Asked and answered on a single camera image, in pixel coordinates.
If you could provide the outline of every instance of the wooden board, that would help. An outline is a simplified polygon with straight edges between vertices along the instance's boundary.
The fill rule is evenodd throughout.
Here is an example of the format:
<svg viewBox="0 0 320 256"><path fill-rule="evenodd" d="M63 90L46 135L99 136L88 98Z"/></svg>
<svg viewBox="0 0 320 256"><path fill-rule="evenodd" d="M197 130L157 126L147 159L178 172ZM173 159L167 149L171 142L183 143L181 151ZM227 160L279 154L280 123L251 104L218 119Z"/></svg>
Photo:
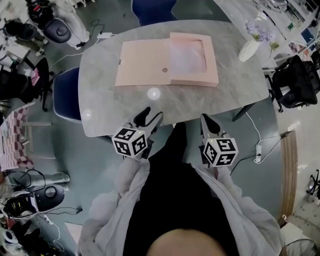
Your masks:
<svg viewBox="0 0 320 256"><path fill-rule="evenodd" d="M296 132L290 131L281 139L282 157L284 162L283 199L281 216L278 223L282 226L285 221L282 215L290 216L293 213L297 189L298 149Z"/></svg>

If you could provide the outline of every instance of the black pants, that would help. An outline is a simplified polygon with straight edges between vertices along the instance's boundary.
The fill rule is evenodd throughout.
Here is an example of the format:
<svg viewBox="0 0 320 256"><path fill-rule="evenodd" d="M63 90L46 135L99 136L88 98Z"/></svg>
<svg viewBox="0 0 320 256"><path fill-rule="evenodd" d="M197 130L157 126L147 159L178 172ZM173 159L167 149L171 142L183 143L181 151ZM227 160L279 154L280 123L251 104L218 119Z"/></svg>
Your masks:
<svg viewBox="0 0 320 256"><path fill-rule="evenodd" d="M182 163L186 147L186 125L178 123L164 147L149 158L150 174L132 212L124 256L145 256L158 237L175 229L206 233L226 253L238 255L221 201L190 164Z"/></svg>

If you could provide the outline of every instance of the gray marble tabletop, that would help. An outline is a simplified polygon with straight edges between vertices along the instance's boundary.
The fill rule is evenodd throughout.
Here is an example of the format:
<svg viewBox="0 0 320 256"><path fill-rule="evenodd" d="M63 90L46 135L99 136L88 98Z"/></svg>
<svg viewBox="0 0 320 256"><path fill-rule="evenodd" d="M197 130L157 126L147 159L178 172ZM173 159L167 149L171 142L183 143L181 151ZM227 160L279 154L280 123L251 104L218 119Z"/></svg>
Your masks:
<svg viewBox="0 0 320 256"><path fill-rule="evenodd" d="M209 35L215 53L217 87L191 85L115 86L122 43L141 39L164 39L170 32ZM78 97L84 132L88 137L113 134L128 118L146 105L162 111L168 125L236 109L268 97L260 62L246 62L238 54L245 38L232 24L213 20L178 20L138 27L88 48L82 55ZM148 97L157 88L158 99Z"/></svg>

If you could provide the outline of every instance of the blue chair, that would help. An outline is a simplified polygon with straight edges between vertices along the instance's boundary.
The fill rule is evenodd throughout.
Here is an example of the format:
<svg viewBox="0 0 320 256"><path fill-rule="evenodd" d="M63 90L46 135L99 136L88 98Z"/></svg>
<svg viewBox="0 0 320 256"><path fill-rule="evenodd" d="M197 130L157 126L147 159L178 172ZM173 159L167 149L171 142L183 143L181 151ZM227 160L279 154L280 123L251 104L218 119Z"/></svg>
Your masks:
<svg viewBox="0 0 320 256"><path fill-rule="evenodd" d="M79 67L57 75L53 81L53 110L65 120L81 123L78 99Z"/></svg>
<svg viewBox="0 0 320 256"><path fill-rule="evenodd" d="M176 21L172 8L177 0L131 0L132 12L137 16L140 26Z"/></svg>

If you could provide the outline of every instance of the blue chair seat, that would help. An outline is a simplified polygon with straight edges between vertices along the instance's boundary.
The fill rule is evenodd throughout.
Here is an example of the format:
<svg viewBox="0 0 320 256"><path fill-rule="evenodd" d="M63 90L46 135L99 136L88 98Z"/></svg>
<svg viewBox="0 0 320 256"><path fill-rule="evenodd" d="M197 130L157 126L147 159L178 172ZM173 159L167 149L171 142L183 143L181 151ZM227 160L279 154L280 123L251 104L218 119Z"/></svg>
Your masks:
<svg viewBox="0 0 320 256"><path fill-rule="evenodd" d="M137 16L140 26L176 21L172 8L177 0L132 0L132 12Z"/></svg>
<svg viewBox="0 0 320 256"><path fill-rule="evenodd" d="M53 110L68 121L81 123L78 99L79 67L57 75L53 81Z"/></svg>

